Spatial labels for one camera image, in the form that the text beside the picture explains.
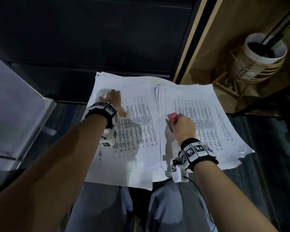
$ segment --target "forearm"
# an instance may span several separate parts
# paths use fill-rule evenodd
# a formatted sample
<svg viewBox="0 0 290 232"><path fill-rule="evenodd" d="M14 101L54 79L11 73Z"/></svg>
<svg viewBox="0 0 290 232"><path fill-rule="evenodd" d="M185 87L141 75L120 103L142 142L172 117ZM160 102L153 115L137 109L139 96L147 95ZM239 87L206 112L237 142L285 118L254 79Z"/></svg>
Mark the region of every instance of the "forearm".
<svg viewBox="0 0 290 232"><path fill-rule="evenodd" d="M203 161L193 169L218 231L277 231L216 164Z"/></svg>
<svg viewBox="0 0 290 232"><path fill-rule="evenodd" d="M48 231L79 194L107 125L91 115L54 143L0 194L0 231Z"/></svg>

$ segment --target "dark floor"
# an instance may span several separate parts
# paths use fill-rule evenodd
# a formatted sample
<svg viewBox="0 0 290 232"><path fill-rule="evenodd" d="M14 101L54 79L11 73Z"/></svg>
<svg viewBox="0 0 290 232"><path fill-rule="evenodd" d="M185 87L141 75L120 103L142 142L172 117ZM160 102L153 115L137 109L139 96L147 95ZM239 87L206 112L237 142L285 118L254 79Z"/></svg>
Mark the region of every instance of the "dark floor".
<svg viewBox="0 0 290 232"><path fill-rule="evenodd" d="M84 105L58 104L46 126L54 136L41 132L21 165L26 169L53 142L73 128ZM228 116L236 131L256 153L224 172L279 231L290 231L290 136L284 121L273 117Z"/></svg>

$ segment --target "black cable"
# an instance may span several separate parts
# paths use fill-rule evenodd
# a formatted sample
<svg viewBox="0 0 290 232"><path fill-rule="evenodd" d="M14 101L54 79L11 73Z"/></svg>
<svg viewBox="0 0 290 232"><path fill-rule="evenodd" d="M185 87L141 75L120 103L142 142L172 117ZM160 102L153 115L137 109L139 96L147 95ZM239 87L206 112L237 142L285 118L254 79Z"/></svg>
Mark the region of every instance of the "black cable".
<svg viewBox="0 0 290 232"><path fill-rule="evenodd" d="M194 182L193 180L191 180L190 178L188 178L188 177L185 177L185 176L184 176L184 178L186 178L186 179L188 179L189 181L191 181L191 182L192 182L192 183L197 187L197 189L199 190L201 196L203 197L202 192L201 192L200 188L197 186L197 184L195 184L195 182ZM212 216L211 216L210 213L209 213L209 219L210 219L211 222L215 225L215 223L213 222L213 219L212 219Z"/></svg>

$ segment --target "leg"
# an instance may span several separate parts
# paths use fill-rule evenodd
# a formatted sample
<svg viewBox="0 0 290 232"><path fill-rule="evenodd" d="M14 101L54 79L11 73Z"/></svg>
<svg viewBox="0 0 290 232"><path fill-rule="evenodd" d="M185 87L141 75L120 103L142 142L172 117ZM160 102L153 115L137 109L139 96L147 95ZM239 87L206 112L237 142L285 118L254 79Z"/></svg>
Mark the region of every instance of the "leg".
<svg viewBox="0 0 290 232"><path fill-rule="evenodd" d="M127 187L85 182L66 232L131 231L132 201Z"/></svg>
<svg viewBox="0 0 290 232"><path fill-rule="evenodd" d="M152 194L146 231L211 232L197 188L190 182L167 182Z"/></svg>

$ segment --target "white cylindrical container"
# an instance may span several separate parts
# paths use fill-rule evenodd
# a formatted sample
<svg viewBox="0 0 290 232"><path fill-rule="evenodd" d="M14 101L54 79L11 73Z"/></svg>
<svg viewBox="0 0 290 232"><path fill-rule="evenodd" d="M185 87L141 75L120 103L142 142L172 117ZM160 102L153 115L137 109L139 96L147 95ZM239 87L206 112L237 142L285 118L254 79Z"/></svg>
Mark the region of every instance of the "white cylindrical container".
<svg viewBox="0 0 290 232"><path fill-rule="evenodd" d="M232 66L231 74L234 78L244 73L241 79L250 80L256 77L264 69L266 69L266 65L273 64L286 55L287 47L282 42L282 40L277 42L275 46L271 48L274 51L274 55L275 55L274 58L266 58L266 57L260 56L256 54L255 52L253 52L248 47L248 43L250 42L261 43L261 41L265 38L265 36L266 34L264 33L254 33L254 34L249 35L246 38L245 43L243 45L243 50L241 51L241 53L237 55L236 60ZM272 37L273 36L269 36L269 38L263 44L266 44ZM247 60L245 60L246 57L255 61L258 65L252 66L252 68L248 70L247 68L249 64L251 64L251 62L247 62Z"/></svg>

